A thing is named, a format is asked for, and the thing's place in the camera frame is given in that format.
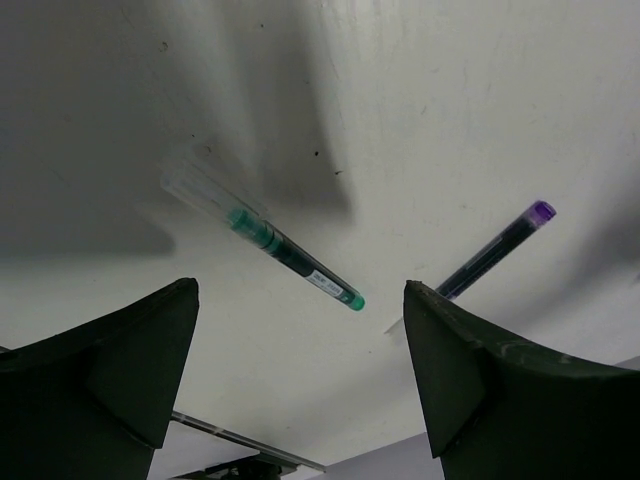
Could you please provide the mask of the green pen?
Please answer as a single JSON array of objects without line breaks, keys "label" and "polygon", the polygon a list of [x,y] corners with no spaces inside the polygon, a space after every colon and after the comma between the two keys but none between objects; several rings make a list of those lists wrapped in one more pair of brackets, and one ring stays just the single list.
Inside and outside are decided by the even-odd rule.
[{"label": "green pen", "polygon": [[236,235],[349,309],[364,308],[365,299],[357,289],[217,182],[206,164],[177,157],[164,161],[161,171],[165,191],[202,213],[219,216]]}]

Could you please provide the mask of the purple pen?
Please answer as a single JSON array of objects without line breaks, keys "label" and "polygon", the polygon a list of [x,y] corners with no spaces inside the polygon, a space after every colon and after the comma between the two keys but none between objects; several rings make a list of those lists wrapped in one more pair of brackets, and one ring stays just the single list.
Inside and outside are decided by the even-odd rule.
[{"label": "purple pen", "polygon": [[456,299],[555,215],[556,210],[548,202],[542,200],[534,202],[438,286],[436,292],[446,299]]}]

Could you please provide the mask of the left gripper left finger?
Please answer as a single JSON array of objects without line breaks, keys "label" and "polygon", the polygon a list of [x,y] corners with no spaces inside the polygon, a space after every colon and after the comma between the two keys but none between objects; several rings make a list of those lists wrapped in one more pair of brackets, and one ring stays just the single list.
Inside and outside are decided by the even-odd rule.
[{"label": "left gripper left finger", "polygon": [[1,355],[4,479],[144,479],[172,418],[199,311],[179,279]]}]

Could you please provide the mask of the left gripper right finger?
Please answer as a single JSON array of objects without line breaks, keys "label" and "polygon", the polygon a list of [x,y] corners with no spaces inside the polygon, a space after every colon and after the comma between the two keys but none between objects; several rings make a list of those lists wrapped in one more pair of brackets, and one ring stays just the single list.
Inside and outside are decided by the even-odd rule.
[{"label": "left gripper right finger", "polygon": [[403,317],[427,436],[448,479],[635,479],[639,374],[514,334],[424,284]]}]

